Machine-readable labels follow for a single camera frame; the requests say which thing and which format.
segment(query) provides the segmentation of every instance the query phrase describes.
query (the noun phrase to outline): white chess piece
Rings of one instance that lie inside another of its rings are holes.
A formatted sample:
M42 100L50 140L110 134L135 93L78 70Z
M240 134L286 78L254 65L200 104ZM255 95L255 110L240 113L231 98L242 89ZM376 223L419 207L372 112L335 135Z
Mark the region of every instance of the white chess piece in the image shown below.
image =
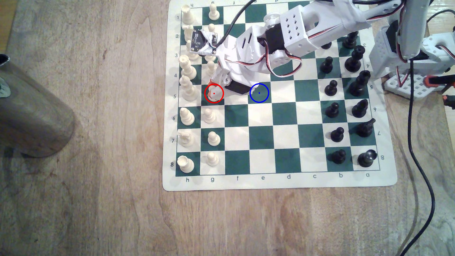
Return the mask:
M210 12L208 13L208 17L211 20L217 20L220 18L220 12L217 10L217 6L215 4L210 4L209 6Z
M210 166L215 166L220 162L220 158L214 152L209 152L207 154L207 164Z
M181 108L180 120L184 125L192 125L194 123L194 115L187 108Z
M209 108L204 109L203 117L206 123L213 123L217 119L217 116Z
M178 136L180 136L179 143L183 147L187 148L187 147L190 147L191 145L193 145L194 138L191 135L191 133L185 132L185 131L178 131L177 134L178 134Z
M183 89L182 97L186 101L193 101L197 99L199 93L197 92L196 87L193 85L189 77L182 76L179 82Z
M188 40L187 41L188 58L192 61L195 61L195 60L197 60L197 58L199 58L199 55L197 55L196 53L191 53L190 47L191 47L191 40Z
M220 144L221 138L220 135L216 134L214 131L208 133L208 143L212 146L218 146Z
M194 26L193 25L182 25L183 34L185 35L185 41L191 40L193 35Z
M189 5L182 6L182 13L183 13L183 17L182 17L183 23L185 23L187 25L193 24L194 16L191 13L191 8Z
M196 68L191 66L190 58L186 55L180 55L178 58L178 62L180 63L180 67L182 68L182 76L187 76L190 80L196 77Z
M180 166L180 170L186 174L190 173L194 169L193 160L189 159L184 155L181 155L177 158L177 164L178 166Z

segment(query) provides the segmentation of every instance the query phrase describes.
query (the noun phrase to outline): chessboard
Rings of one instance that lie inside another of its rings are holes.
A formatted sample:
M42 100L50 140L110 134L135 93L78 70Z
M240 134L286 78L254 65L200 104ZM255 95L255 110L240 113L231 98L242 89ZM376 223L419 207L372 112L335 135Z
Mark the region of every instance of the chessboard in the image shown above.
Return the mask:
M169 191L207 189L267 189L311 187L365 187L388 186L397 181L394 152L380 80L370 80L363 95L356 97L348 92L362 70L371 70L368 59L374 44L371 28L359 31L357 44L365 47L361 68L352 73L344 68L352 50L342 46L343 38L332 42L329 49L319 48L302 56L303 66L293 76L279 78L263 75L263 85L251 96L224 90L224 98L209 102L204 91L210 81L207 61L199 57L191 61L197 75L192 83L198 90L194 101L182 97L179 85L181 71L179 56L188 54L182 29L183 5L189 5L195 17L195 30L215 25L215 32L223 35L234 16L247 0L189 1L172 0L169 4L167 25L166 95L163 141L163 188ZM209 5L215 3L220 17L211 20ZM233 26L231 35L238 37L253 24L264 24L267 13L283 13L310 1L257 0L249 6ZM367 5L358 6L367 10ZM319 66L326 57L333 58L333 69L325 74ZM298 65L291 61L277 67L277 74L291 72ZM324 88L336 80L337 93L328 96ZM352 108L360 100L368 100L368 109L361 118L352 115ZM335 118L325 115L325 109L338 103ZM179 111L188 109L195 117L191 125L181 121ZM206 123L202 115L209 108L216 116ZM372 134L363 138L356 127L375 118ZM342 127L344 138L340 142L330 139L330 132ZM185 147L177 132L191 134L194 143ZM220 136L217 146L208 143L209 132ZM336 164L330 155L343 149L346 160ZM357 158L373 149L377 158L370 167L362 167ZM214 152L219 162L207 164L207 154ZM182 172L177 158L185 156L194 163L191 172Z

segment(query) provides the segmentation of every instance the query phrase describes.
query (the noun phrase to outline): wood grain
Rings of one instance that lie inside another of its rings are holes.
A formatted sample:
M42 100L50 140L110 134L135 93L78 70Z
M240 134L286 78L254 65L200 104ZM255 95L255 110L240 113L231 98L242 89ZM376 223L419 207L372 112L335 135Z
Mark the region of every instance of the wood grain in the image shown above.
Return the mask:
M407 149L409 101L393 94L385 100L396 185L163 190L168 5L19 2L7 53L77 121L56 155L4 151L0 255L385 256L403 248L430 196ZM413 117L414 152L437 205L409 255L455 255L455 162L441 96L417 102Z

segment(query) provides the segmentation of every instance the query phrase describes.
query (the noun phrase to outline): black wire cable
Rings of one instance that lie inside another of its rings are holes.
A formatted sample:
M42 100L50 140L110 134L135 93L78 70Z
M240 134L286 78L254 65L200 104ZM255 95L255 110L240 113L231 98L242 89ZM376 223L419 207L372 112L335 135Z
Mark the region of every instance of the black wire cable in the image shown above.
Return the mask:
M427 19L427 23L433 19L434 17L436 17L437 15L441 14L441 13L445 13L445 12L451 12L453 15L455 15L455 10L451 10L451 9L446 9L446 10L442 10L442 11L438 11L437 13L433 14L429 19Z
M400 253L400 256L404 256L406 252L411 248L411 246L419 239L419 237L425 232L426 228L430 224L430 221L433 219L433 215L435 213L435 194L433 192L433 188L431 187L430 181L428 180L427 176L425 175L425 172L423 171L422 167L420 166L419 162L417 161L417 158L415 158L414 152L412 150L412 143L411 143L411 119L412 119L412 106L414 104L414 60L410 60L410 75L411 75L411 96L409 98L409 114L408 114L408 147L409 147L409 153L411 153L411 157L414 160L415 165L417 165L417 168L420 171L420 174L422 174L422 177L425 180L425 183L428 187L428 191L430 192L431 196L431 210L430 214L428 215L428 219L426 220L425 224L423 227L419 230L419 232L414 236L414 238L409 242L409 244L403 249L403 251Z

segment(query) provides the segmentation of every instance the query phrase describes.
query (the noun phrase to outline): black pawn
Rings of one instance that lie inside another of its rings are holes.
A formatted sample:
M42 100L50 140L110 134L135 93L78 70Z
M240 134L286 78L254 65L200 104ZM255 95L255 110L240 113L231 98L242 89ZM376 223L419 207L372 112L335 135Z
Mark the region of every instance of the black pawn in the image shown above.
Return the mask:
M324 49L324 50L327 50L327 49L329 49L331 46L332 46L332 42L329 42L328 44L325 44L325 45L321 46L321 48Z
M327 96L333 96L337 93L337 81L330 81L329 85L325 87L324 92Z
M333 61L333 58L328 56L325 58L324 62L321 63L321 66L319 66L319 70L323 73L329 74L333 69Z
M363 46L356 46L349 57L344 63L344 67L349 72L357 72L360 69L360 60L364 57L365 48Z
M372 118L368 122L361 123L356 126L355 133L360 137L368 137L373 132L373 123L376 122L376 119Z
M344 137L343 133L344 133L343 127L338 127L338 128L336 128L336 130L333 130L330 133L330 138L334 142L340 142L343 140L343 137Z
M346 151L340 149L331 153L330 160L336 164L342 164L346 160Z
M370 167L373 164L373 161L378 157L376 151L370 149L367 152L362 153L357 158L357 163L362 167Z
M325 115L330 118L334 118L334 117L338 116L338 108L339 108L338 103L336 103L336 102L332 103L330 106L328 106L325 109Z
M354 46L357 42L357 35L359 34L358 31L354 31L349 33L347 37L343 40L343 47L347 49L354 49Z
M352 115L361 118L367 113L368 109L368 100L363 99L359 101L357 104L355 104L354 107L352 107Z

